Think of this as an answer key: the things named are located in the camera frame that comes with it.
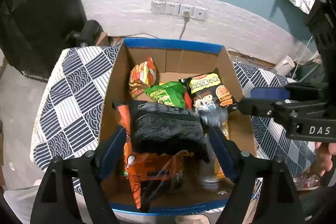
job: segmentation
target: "white brick wall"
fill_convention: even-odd
[[[243,54],[271,63],[289,55],[297,60],[305,45],[274,23],[245,9],[218,0],[159,0],[207,8],[206,20],[191,18],[184,40],[233,47]],[[184,19],[155,15],[152,0],[82,0],[88,19],[97,20],[109,35],[149,33],[160,38],[178,39]],[[313,53],[307,49],[302,60]]]

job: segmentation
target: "white wire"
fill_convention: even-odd
[[[312,38],[313,38],[313,36],[311,36],[311,38],[309,39],[309,41],[308,41],[308,43],[307,43],[305,49],[303,50],[303,53],[301,54],[299,60],[297,61],[297,65],[296,65],[295,71],[293,72],[292,79],[293,79],[293,77],[294,77],[294,75],[295,75],[295,73],[296,73],[296,70],[297,70],[297,67],[299,66],[299,63],[300,63],[300,61],[301,61],[301,58],[302,58],[303,54],[305,53],[305,51],[307,50],[308,44],[309,44],[310,40],[312,40]]]

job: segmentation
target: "screw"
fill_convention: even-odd
[[[247,152],[247,151],[245,151],[245,150],[241,151],[240,154],[241,154],[243,157],[248,157],[248,156],[250,155],[250,153]]]
[[[92,157],[95,154],[95,152],[93,150],[88,150],[85,152],[85,156],[87,157]]]
[[[278,155],[278,156],[275,156],[274,159],[277,161],[277,162],[282,162],[282,158]]]
[[[61,158],[62,158],[61,156],[55,156],[55,157],[53,157],[52,161],[53,162],[58,162],[58,161],[60,161]]]

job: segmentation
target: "gray floor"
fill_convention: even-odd
[[[4,133],[4,166],[7,189],[32,186],[43,171],[29,159],[34,121],[46,83],[31,80],[7,66],[0,79],[0,118]],[[11,170],[12,162],[15,171]]]

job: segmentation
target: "black snack bag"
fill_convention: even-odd
[[[217,68],[179,81],[187,88],[196,114],[208,126],[221,126],[228,119],[227,111],[237,109],[238,104],[223,85]]]

